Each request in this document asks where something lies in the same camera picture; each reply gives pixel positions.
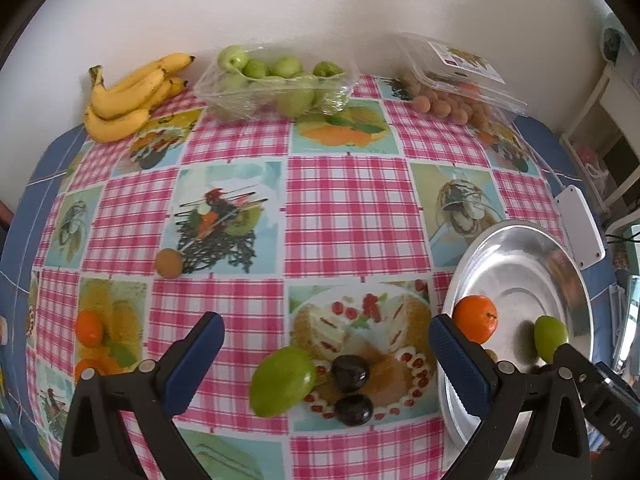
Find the orange tangerine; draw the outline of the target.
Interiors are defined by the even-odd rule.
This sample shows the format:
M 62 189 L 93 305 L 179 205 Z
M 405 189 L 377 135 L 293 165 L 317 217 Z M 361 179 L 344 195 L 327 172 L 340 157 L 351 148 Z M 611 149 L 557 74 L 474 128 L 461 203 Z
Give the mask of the orange tangerine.
M 102 344 L 104 325 L 96 311 L 83 310 L 78 313 L 75 334 L 77 340 L 87 348 L 96 348 Z
M 477 344 L 484 344 L 498 327 L 498 311 L 486 296 L 470 295 L 454 306 L 454 324 L 460 332 Z
M 79 382 L 81 378 L 81 374 L 85 370 L 90 370 L 92 368 L 96 373 L 100 375 L 107 375 L 110 371 L 108 367 L 104 364 L 103 361 L 97 359 L 81 359 L 75 366 L 74 369 L 74 381 Z

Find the green mango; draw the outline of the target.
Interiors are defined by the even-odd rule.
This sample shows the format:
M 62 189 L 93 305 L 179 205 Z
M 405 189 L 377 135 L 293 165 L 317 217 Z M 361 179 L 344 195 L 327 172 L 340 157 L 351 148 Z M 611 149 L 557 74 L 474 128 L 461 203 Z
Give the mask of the green mango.
M 287 346 L 262 360 L 254 371 L 248 390 L 250 408 L 261 418 L 282 415 L 311 393 L 316 368 L 309 354 Z
M 554 352 L 568 341 L 566 326 L 557 318 L 541 315 L 534 324 L 534 343 L 538 356 L 544 362 L 553 362 Z

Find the dark plum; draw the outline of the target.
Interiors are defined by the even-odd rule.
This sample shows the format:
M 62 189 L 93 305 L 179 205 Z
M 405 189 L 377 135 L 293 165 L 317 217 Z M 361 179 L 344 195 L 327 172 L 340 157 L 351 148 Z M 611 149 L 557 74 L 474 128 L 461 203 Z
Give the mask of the dark plum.
M 334 404 L 335 418 L 343 425 L 357 427 L 366 424 L 373 415 L 372 401 L 361 393 L 343 396 Z
M 331 366 L 331 375 L 337 389 L 353 393 L 361 389 L 369 379 L 370 365 L 362 356 L 345 354 L 338 356 Z

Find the silver metal plate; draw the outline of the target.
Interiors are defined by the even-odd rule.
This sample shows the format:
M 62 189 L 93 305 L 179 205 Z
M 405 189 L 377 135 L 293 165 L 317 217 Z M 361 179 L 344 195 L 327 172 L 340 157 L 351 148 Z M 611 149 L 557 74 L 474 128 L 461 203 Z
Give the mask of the silver metal plate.
M 570 254 L 533 222 L 506 220 L 485 230 L 460 259 L 442 312 L 470 295 L 489 298 L 498 327 L 483 347 L 523 373 L 544 366 L 536 353 L 534 324 L 550 315 L 567 328 L 568 342 L 593 355 L 593 317 L 588 290 Z

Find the brown kiwi far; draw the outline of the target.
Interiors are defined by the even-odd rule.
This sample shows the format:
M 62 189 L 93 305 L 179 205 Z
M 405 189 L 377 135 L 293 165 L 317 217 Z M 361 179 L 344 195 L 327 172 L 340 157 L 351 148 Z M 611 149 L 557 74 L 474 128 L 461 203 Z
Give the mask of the brown kiwi far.
M 183 272 L 183 256 L 178 250 L 164 248 L 155 256 L 154 269 L 162 278 L 178 278 Z

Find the white rectangular device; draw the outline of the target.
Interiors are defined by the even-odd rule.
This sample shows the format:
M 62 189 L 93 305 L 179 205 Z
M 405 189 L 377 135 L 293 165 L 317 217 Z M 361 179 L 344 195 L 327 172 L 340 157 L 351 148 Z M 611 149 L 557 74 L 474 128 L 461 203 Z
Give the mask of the white rectangular device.
M 582 190 L 571 184 L 554 201 L 578 268 L 586 270 L 600 262 L 605 257 L 605 247 Z

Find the pink checkered fruit tablecloth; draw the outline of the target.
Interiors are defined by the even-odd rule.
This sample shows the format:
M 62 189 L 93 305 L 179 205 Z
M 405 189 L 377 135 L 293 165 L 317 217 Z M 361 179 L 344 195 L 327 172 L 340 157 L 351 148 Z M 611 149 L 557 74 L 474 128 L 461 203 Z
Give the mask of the pink checkered fruit tablecloth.
M 129 372 L 213 310 L 226 341 L 177 426 L 215 474 L 439 478 L 448 440 L 420 329 L 477 232 L 513 219 L 564 238 L 554 196 L 582 180 L 535 119 L 458 126 L 372 76 L 334 118 L 230 124 L 186 92 L 132 138 L 73 128 L 36 155 L 2 252 L 1 391 L 47 474 L 81 359 Z M 183 256 L 178 278 L 154 269 L 164 248 Z M 76 338 L 83 310 L 102 320 L 99 347 Z M 300 342 L 325 372 L 347 333 L 406 373 L 370 422 L 342 427 L 320 391 L 284 415 L 252 412 L 270 352 Z

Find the white side shelf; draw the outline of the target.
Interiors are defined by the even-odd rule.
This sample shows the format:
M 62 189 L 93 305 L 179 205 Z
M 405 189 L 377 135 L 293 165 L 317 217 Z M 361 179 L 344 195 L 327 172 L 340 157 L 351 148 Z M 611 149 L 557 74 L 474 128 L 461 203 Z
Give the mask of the white side shelf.
M 639 198 L 639 45 L 614 13 L 599 36 L 604 65 L 561 142 L 586 177 L 601 214 L 621 214 Z

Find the yellow banana bunch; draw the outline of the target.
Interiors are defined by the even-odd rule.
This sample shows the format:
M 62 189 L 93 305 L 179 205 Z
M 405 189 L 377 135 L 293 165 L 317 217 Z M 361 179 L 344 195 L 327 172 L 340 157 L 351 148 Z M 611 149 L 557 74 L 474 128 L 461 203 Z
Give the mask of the yellow banana bunch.
M 195 60 L 194 55 L 171 53 L 149 62 L 107 88 L 103 66 L 88 69 L 91 90 L 84 127 L 96 143 L 112 143 L 137 133 L 163 102 L 186 90 L 177 76 Z

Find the clear box of longans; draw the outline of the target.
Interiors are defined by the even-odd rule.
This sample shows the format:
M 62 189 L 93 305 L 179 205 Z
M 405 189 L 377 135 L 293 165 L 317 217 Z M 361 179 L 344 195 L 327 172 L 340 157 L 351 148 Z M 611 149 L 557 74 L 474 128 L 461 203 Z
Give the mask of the clear box of longans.
M 506 83 L 493 62 L 481 55 L 427 36 L 402 32 L 395 37 L 400 79 L 412 96 L 427 93 L 483 109 L 490 122 L 510 126 L 526 116 L 527 104 Z

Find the clear tray of green apples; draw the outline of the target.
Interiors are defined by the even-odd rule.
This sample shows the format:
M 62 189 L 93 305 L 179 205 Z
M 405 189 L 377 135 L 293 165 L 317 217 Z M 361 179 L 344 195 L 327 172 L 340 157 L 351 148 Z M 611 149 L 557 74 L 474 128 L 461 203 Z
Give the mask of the clear tray of green apples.
M 225 120 L 269 110 L 286 119 L 344 110 L 360 78 L 342 42 L 309 38 L 268 44 L 230 44 L 194 84 L 195 95 Z

